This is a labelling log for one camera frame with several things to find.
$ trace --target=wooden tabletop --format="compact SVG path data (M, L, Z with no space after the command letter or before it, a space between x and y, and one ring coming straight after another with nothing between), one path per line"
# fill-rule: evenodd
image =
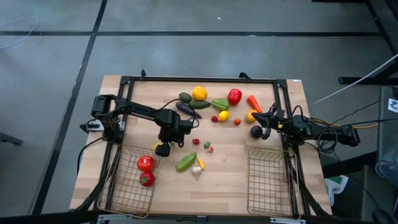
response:
M100 94L117 95L121 76L106 75ZM287 80L292 107L301 105L305 116L309 116L304 89L300 80ZM244 122L251 107L246 103L249 95L254 95L260 107L266 111L275 102L273 87L258 83L192 83L192 82L154 82L135 81L132 101L153 108L160 108L166 102L178 98L181 92L191 93L196 86L203 86L208 91L208 98L226 97L231 88L243 92L238 106L231 106L230 119L225 123L213 123L212 115L218 112L214 108L198 110L203 116L200 126L185 136L183 148L172 147L169 157L162 159L157 176L157 185L150 212L153 214L185 215L243 215L247 216L248 194L248 150L252 146L282 150L278 133L271 132L266 141L253 139L249 130L253 124ZM189 116L181 114L182 119ZM235 118L243 122L233 124ZM123 144L152 149L158 143L159 127L152 121L128 116ZM90 133L87 142L100 137L102 133ZM194 146L194 138L202 142L210 141L214 147L212 154L203 147ZM79 206L98 182L103 163L106 142L99 142L86 149L81 161L80 172L75 185L70 208ZM178 173L175 163L184 155L196 151L205 164L200 179L193 178L190 171ZM325 181L318 152L308 145L300 146L300 156L305 183L315 200L325 211L331 213L326 193Z

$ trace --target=green cucumber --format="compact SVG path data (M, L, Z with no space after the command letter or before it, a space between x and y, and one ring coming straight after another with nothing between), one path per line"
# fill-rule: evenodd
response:
M184 92L180 93L178 95L178 98L184 103L189 103L192 100L192 96L189 95L188 93L184 93Z
M196 159L197 159L197 152L189 153L175 164L175 169L178 172L183 172L186 169L188 169L190 166L192 166L192 164L195 163Z
M191 102L191 106L193 107L193 109L205 109L211 106L211 103L207 101L194 101Z

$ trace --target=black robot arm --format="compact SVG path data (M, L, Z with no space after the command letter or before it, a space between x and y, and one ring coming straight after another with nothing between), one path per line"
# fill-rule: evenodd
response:
M112 101L115 102L115 109L110 111ZM178 146L183 147L184 135L190 134L193 128L193 121L181 120L180 115L171 109L154 109L125 98L117 98L115 95L95 97L91 115L100 120L104 126L104 140L122 143L123 135L118 123L118 115L121 114L148 119L160 126L158 138L163 145L159 145L155 152L163 157L170 154L170 142L176 142Z
M266 129L262 135L267 139L271 130L291 137L292 141L298 145L304 144L305 140L336 140L344 145L357 146L361 141L356 129L352 126L333 127L331 130L325 123L314 121L306 116L294 115L291 118L284 117L284 110L278 109L274 103L266 113L253 113L254 118Z

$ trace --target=gray floor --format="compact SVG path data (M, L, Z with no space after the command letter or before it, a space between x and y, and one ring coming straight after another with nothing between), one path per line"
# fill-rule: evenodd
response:
M40 31L90 31L100 4L100 0L0 0L0 23L35 16ZM385 10L383 15L391 18ZM0 31L30 28L31 23L20 22ZM377 32L364 4L310 0L108 0L99 29ZM18 38L0 36L0 46ZM0 145L0 217L27 214L32 208L88 38L34 36L0 50L0 131L25 140L21 147ZM236 77L245 71L253 78L301 79L311 103L342 88L338 77L364 76L390 57L378 37L97 37L43 212L68 209L77 155L86 141L78 125L90 119L103 75L137 75L142 68L148 75L162 76ZM310 112L333 121L376 101L378 95L379 87L354 86L314 105ZM345 122L376 118L373 106ZM339 145L337 155L348 159L374 151L376 134L377 129L360 131L362 143L354 148Z

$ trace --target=metal wire basket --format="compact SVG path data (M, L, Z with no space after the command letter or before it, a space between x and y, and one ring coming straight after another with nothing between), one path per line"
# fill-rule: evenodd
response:
M300 200L297 200L299 187L293 178L288 177L288 173L294 171L293 168L297 170L296 155L293 152L250 148L248 156L250 214L291 217L294 204L300 210Z
M141 156L152 156L155 159L155 184L144 187L139 178L142 173L137 168ZM161 157L154 150L134 146L121 145L118 169L113 174L116 178L108 178L98 202L98 208L104 211L125 214L136 218L145 218L150 212L150 205L155 192L156 180L160 168ZM113 186L110 209L105 209L110 186Z

